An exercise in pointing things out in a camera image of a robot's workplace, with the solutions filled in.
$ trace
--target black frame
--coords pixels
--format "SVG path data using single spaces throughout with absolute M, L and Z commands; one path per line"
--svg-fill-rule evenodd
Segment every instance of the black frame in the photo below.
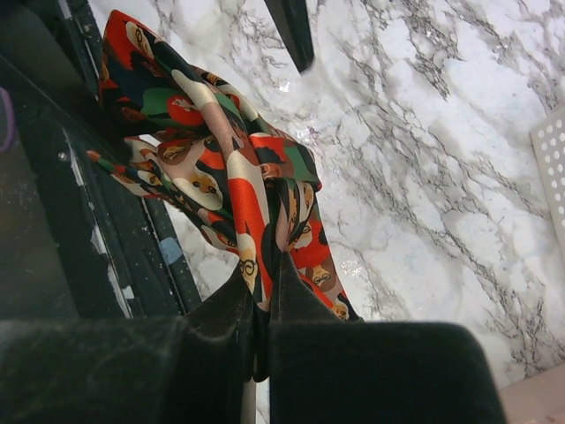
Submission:
M 79 316 L 190 312 L 200 296 L 186 260 L 181 255 L 167 263 L 160 248 L 165 239 L 178 245 L 164 205 L 131 195 L 86 154 L 94 148 L 127 159 L 93 96 L 91 57 L 96 60 L 101 41 L 87 2 L 72 2 L 67 19 L 57 1 L 21 3 L 31 9 L 15 1 L 0 5 L 0 80 L 14 101 L 21 142 L 38 174 L 39 195 Z M 88 35 L 79 28 L 88 28 Z M 37 142 L 46 136 L 50 143 Z M 76 161 L 84 185 L 77 185 L 71 162 L 59 156 Z M 91 243 L 95 223 L 107 254 Z M 108 261 L 119 288 L 108 277 Z M 127 312 L 117 301 L 124 289 L 134 295 L 124 299 Z

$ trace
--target scarf fold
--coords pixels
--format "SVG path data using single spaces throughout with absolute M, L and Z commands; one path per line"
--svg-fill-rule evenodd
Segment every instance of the scarf fold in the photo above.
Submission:
M 132 193 L 183 211 L 204 239 L 239 257 L 258 308 L 288 251 L 300 278 L 345 321 L 359 319 L 335 272 L 313 153 L 268 124 L 230 84 L 113 11 L 103 36 L 99 101 L 131 148 L 128 164 L 90 157 Z M 140 139 L 150 134 L 154 147 Z

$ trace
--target marble surface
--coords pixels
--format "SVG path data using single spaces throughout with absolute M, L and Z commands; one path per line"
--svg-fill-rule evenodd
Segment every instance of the marble surface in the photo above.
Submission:
M 91 5 L 101 27 L 114 8 L 143 21 L 313 149 L 367 320 L 462 324 L 500 387 L 565 360 L 565 273 L 528 135 L 564 100 L 564 0 L 312 0 L 303 76 L 260 0 Z M 207 296 L 235 258 L 171 214 Z M 259 423 L 266 405 L 263 385 Z

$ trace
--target cartoon face print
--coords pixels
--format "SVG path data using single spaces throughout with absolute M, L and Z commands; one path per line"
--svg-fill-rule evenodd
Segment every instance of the cartoon face print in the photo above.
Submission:
M 168 165 L 177 165 L 181 163 L 188 155 L 188 148 L 182 144 L 176 146 L 159 146 L 158 156 Z
M 146 170 L 138 170 L 138 177 L 144 183 L 147 183 L 150 186 L 153 187 L 162 186 L 161 180 L 153 172 L 147 172 Z
M 310 210 L 314 203 L 314 189 L 309 184 L 304 184 L 304 202 L 306 208 Z
M 198 168 L 194 168 L 188 178 L 174 178 L 173 183 L 203 208 L 218 210 L 223 206 L 218 183 L 214 177 Z
M 125 24 L 125 33 L 127 34 L 128 40 L 132 42 L 136 49 L 141 50 L 148 57 L 154 59 L 153 51 L 149 45 L 149 40 L 145 34 L 143 34 L 143 30 L 139 26 L 133 22 L 128 22 Z
M 259 273 L 257 255 L 255 254 L 255 243 L 249 234 L 239 234 L 237 237 L 237 246 L 239 247 L 239 271 L 247 287 L 253 292 L 255 279 Z
M 183 95 L 172 95 L 167 100 L 167 111 L 171 118 L 182 125 L 194 127 L 204 123 L 200 111 Z
M 335 303 L 332 306 L 332 312 L 338 317 L 341 318 L 344 321 L 347 321 L 350 319 L 350 311 L 347 308 L 346 305 L 344 305 L 343 303 L 336 301 L 338 303 Z
M 262 163 L 260 167 L 263 179 L 280 178 L 283 175 L 281 165 L 277 163 Z
M 294 231 L 294 226 L 298 220 L 298 204 L 297 204 L 297 197 L 294 193 L 294 190 L 289 189 L 289 214 L 290 214 L 290 222 L 289 222 L 289 230 L 290 232 Z
M 312 243 L 312 226 L 310 223 L 306 223 L 302 229 L 302 235 L 298 238 L 298 241 L 294 245 L 295 249 L 300 249 L 302 247 L 307 247 Z
M 210 175 L 204 174 L 199 175 L 196 172 L 188 177 L 188 181 L 204 194 L 216 194 L 218 193 L 218 185 Z

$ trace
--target perforated white tray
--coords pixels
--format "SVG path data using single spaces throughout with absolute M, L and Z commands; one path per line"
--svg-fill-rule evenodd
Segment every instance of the perforated white tray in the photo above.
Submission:
M 565 263 L 565 106 L 533 127 L 530 136 Z

